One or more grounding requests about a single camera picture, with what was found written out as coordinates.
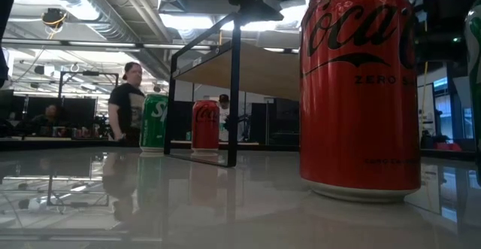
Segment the red Coca-Cola can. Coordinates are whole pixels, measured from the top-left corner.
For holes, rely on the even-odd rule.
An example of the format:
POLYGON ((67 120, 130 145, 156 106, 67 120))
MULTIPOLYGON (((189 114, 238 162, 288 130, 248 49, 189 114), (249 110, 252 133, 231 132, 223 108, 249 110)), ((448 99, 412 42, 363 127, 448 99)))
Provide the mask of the red Coca-Cola can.
POLYGON ((192 109, 192 143, 195 153, 219 149, 219 107, 214 100, 198 100, 192 109))

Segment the green Sprite can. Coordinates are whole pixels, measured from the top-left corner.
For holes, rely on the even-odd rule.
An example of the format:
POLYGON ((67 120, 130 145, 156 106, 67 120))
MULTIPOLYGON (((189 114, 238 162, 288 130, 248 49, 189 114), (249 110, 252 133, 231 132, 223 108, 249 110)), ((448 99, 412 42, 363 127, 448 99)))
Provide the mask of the green Sprite can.
POLYGON ((140 148, 143 152, 162 152, 165 145, 168 97, 148 94, 143 106, 140 148))
POLYGON ((464 37, 476 142, 477 181, 481 186, 481 0, 475 0, 467 13, 464 37))

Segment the red Coke Zero can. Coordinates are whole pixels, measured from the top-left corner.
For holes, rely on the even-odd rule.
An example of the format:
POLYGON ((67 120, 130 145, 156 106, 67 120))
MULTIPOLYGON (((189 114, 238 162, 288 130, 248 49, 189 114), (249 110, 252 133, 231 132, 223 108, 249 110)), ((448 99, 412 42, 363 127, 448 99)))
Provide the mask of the red Coke Zero can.
POLYGON ((310 0, 300 175, 316 193, 380 203, 419 189, 414 18, 409 0, 310 0))

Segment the person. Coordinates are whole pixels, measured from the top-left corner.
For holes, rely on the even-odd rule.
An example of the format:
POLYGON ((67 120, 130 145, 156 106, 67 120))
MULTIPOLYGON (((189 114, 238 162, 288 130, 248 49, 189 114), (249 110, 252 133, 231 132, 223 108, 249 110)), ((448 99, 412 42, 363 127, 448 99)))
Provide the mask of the person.
POLYGON ((140 89, 142 76, 143 70, 139 63, 126 63, 124 83, 115 87, 108 99, 112 139, 127 147, 137 147, 140 141, 142 107, 145 100, 140 89))
POLYGON ((61 105, 49 105, 45 112, 31 120, 32 134, 39 136, 53 136, 55 127, 67 126, 66 111, 61 105))
POLYGON ((219 140, 228 141, 228 117, 230 98, 226 94, 219 96, 219 140))

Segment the black cabinet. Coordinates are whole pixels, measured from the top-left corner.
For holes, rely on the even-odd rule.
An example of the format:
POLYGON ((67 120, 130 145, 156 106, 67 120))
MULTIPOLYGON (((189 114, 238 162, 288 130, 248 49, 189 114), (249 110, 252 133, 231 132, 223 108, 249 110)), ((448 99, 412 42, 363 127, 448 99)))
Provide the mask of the black cabinet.
POLYGON ((298 146, 299 103, 288 99, 268 99, 252 103, 249 140, 261 145, 298 146))

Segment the black partition panel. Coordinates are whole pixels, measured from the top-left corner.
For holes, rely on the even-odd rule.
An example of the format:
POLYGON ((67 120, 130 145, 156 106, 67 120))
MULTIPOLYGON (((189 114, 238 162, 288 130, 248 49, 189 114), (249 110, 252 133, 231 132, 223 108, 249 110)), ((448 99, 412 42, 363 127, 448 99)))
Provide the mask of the black partition panel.
POLYGON ((90 126, 96 113, 96 99, 15 96, 7 90, 0 92, 0 119, 14 124, 46 113, 51 106, 59 106, 60 120, 75 126, 90 126))

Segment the red box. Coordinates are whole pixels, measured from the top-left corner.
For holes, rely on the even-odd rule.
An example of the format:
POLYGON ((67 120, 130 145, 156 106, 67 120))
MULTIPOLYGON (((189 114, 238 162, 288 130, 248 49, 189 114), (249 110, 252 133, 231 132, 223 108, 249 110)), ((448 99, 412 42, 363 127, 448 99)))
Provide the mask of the red box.
POLYGON ((447 151, 462 151, 462 148, 457 143, 445 143, 439 142, 435 144, 437 150, 447 150, 447 151))

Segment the wooden shelf black metal frame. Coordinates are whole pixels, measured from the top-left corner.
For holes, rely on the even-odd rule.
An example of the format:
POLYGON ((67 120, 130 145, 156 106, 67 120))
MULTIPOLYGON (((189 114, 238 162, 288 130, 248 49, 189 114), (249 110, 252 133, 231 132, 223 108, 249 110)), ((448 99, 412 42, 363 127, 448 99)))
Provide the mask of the wooden shelf black metal frame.
POLYGON ((299 98, 298 50, 289 48, 263 48, 241 41, 241 26, 250 19, 246 14, 233 12, 215 23, 197 38, 180 48, 171 57, 168 105, 175 99, 178 80, 222 87, 230 91, 227 154, 219 160, 217 151, 194 151, 190 155, 172 153, 174 126, 167 125, 165 155, 233 168, 237 165, 237 123, 239 122, 239 92, 267 97, 296 100, 299 98), (227 23, 233 23, 229 42, 219 46, 201 45, 227 23))

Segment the large silver ceiling duct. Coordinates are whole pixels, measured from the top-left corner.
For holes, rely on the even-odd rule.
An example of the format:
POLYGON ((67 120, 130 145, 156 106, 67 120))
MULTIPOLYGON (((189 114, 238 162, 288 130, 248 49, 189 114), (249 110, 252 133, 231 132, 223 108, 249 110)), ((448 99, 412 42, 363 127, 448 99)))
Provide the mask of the large silver ceiling duct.
POLYGON ((89 28, 110 43, 132 44, 129 52, 148 72, 157 78, 169 77, 167 65, 151 50, 141 45, 140 38, 128 27, 107 0, 57 0, 69 14, 88 22, 89 28))

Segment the black frame rig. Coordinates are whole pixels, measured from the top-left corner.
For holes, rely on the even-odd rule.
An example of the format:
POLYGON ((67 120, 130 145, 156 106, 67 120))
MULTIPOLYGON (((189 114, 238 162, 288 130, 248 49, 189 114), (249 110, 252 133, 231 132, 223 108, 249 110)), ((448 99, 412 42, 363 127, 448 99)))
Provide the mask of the black frame rig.
POLYGON ((79 80, 80 76, 84 77, 113 77, 113 85, 117 87, 119 85, 119 75, 117 73, 105 73, 99 71, 60 71, 59 87, 57 92, 57 98, 79 98, 79 99, 96 99, 96 113, 93 123, 90 126, 75 126, 67 124, 67 130, 71 133, 71 138, 75 140, 98 140, 107 138, 107 118, 105 115, 98 115, 99 99, 106 99, 110 92, 106 89, 102 89, 99 86, 98 81, 88 82, 87 80, 79 80), (64 86, 68 83, 76 84, 80 86, 82 93, 64 93, 64 86))

